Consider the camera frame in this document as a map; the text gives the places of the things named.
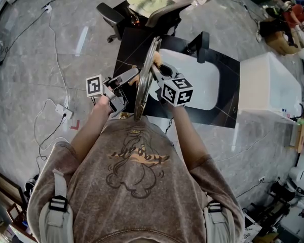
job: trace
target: black table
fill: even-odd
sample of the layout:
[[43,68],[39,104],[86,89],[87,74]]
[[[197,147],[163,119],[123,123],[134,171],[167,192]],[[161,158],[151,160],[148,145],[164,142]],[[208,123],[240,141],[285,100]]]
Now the black table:
[[[113,76],[115,77],[129,70],[131,65],[136,65],[141,69],[155,36],[157,34],[150,31],[126,28]],[[173,50],[196,57],[196,55],[186,51],[186,46],[190,41],[169,35],[162,35],[161,38],[161,49]],[[219,70],[219,91],[216,106],[208,111],[191,107],[186,107],[186,110],[194,123],[234,128],[239,103],[240,62],[212,49],[206,51],[206,61],[214,64]],[[129,101],[124,111],[133,113],[137,92],[136,86],[125,85],[123,91]],[[171,112],[150,95],[143,115],[172,118]]]

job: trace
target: gray t-shirt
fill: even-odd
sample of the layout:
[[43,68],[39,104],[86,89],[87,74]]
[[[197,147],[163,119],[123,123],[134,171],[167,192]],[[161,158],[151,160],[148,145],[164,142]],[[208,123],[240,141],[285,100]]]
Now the gray t-shirt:
[[57,169],[67,183],[74,242],[206,242],[207,194],[233,215],[236,240],[244,216],[214,161],[186,167],[170,140],[146,117],[110,120],[82,163],[55,144],[31,196],[27,217],[39,239],[39,215],[54,196]]

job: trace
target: power strip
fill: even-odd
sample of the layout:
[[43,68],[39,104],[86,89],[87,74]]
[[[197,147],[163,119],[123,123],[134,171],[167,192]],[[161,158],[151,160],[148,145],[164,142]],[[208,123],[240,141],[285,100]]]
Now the power strip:
[[68,108],[65,108],[64,106],[57,104],[55,111],[57,113],[59,113],[61,116],[63,116],[64,114],[66,114],[66,119],[71,119],[73,116],[73,112],[70,111]]

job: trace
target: marble floor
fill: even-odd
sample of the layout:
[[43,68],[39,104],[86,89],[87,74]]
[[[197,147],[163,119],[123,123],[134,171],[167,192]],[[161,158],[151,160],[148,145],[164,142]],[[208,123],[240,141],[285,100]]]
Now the marble floor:
[[[50,0],[17,0],[6,6],[0,17],[0,40],[6,46],[42,12],[41,8]],[[50,98],[63,104],[66,91],[56,63],[54,32],[58,61],[67,86],[69,109],[74,111],[71,121],[65,121],[43,146],[48,155],[58,137],[70,141],[76,130],[70,129],[85,123],[92,102],[86,97],[84,79],[96,74],[112,75],[120,42],[109,44],[106,38],[112,29],[103,21],[96,10],[100,2],[116,6],[123,0],[59,0],[52,3],[52,12],[44,13],[14,43],[3,66],[0,68],[0,172],[12,181],[23,184],[37,172],[36,156],[38,146],[34,140],[34,119]],[[254,18],[263,17],[261,9],[249,0],[246,3],[254,11]],[[210,33],[210,48],[239,61],[260,55],[271,49],[258,43],[254,37],[256,24],[240,4],[231,0],[212,0],[181,13],[176,36],[192,40],[201,31]],[[88,33],[79,55],[77,44],[83,29]],[[297,55],[278,56],[279,60],[299,80],[301,61]],[[60,116],[55,106],[47,105],[39,115],[35,134],[43,141],[59,124]],[[151,118],[165,130],[168,120]],[[196,125],[209,152],[232,187],[235,195],[258,183],[265,176],[266,181],[278,176],[287,177],[294,165],[296,153],[286,149],[291,126],[275,124],[260,117],[250,120],[239,115],[239,130],[234,141],[235,130],[208,125]],[[178,152],[180,148],[173,125],[168,131]],[[44,162],[39,159],[40,167]],[[269,184],[261,184],[239,198],[242,206],[251,201],[259,202],[267,197]]]

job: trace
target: strap buckle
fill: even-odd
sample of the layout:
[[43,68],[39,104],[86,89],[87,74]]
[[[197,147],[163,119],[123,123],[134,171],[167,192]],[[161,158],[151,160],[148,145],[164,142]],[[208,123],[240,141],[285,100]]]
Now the strap buckle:
[[58,195],[50,199],[49,209],[59,212],[67,212],[67,199]]
[[208,213],[221,213],[223,210],[223,205],[215,200],[210,201],[207,207]]

